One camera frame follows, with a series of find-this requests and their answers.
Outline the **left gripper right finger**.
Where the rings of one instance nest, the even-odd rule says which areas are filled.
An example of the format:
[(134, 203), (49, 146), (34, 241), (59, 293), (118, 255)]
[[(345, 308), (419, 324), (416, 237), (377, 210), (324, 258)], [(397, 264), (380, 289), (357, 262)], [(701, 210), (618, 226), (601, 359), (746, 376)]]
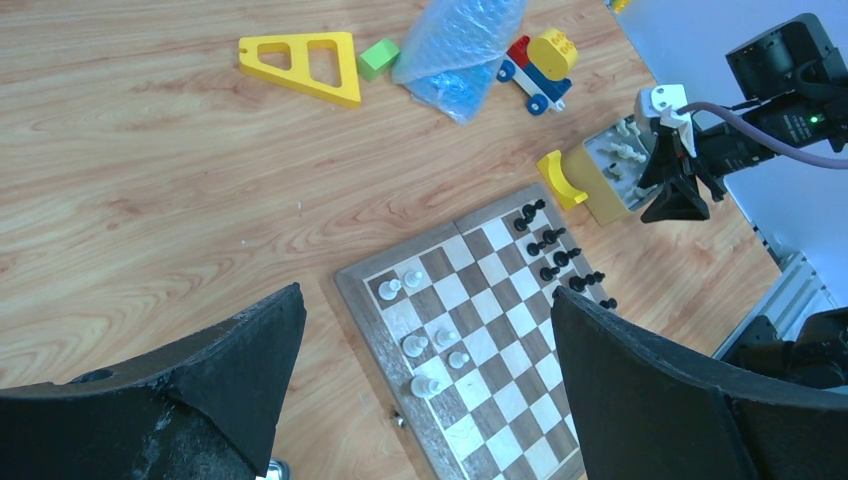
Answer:
[(817, 389), (711, 358), (566, 287), (553, 300), (590, 478), (846, 477), (846, 384)]

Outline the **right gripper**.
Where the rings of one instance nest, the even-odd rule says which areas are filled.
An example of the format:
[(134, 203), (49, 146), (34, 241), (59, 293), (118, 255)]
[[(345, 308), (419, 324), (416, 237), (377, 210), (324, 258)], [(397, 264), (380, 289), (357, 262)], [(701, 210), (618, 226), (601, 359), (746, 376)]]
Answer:
[[(733, 107), (703, 101), (688, 106), (691, 113), (706, 111), (722, 120), (695, 136), (693, 169), (713, 198), (723, 198), (725, 176), (776, 156), (846, 169), (842, 160), (805, 150), (828, 141), (839, 153), (847, 143), (847, 67), (816, 15), (799, 14), (731, 51), (726, 60), (744, 102)], [(709, 220), (695, 174), (686, 172), (690, 157), (678, 131), (658, 129), (654, 136), (638, 186), (659, 190), (640, 220)]]

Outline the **yellow tin with chess pieces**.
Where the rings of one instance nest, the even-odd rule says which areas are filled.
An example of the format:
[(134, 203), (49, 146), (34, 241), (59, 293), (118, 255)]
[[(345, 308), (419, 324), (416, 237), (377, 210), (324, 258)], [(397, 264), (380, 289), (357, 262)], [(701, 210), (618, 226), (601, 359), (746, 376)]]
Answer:
[(587, 193), (584, 204), (599, 225), (630, 216), (658, 194), (658, 185), (639, 185), (653, 145), (630, 115), (586, 138), (563, 156), (566, 180)]

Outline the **wooden chess board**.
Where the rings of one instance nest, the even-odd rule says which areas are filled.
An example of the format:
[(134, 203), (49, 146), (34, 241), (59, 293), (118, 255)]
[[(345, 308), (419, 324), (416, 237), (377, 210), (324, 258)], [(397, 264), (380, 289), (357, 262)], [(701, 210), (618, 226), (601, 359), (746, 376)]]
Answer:
[(439, 479), (584, 475), (551, 308), (571, 281), (615, 307), (602, 279), (539, 184), (335, 276)]

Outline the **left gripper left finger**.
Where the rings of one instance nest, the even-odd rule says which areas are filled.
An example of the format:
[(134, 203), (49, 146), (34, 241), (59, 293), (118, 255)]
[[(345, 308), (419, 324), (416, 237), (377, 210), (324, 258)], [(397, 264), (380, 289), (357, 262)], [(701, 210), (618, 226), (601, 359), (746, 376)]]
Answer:
[(255, 479), (307, 312), (298, 284), (148, 353), (1, 392), (5, 479)]

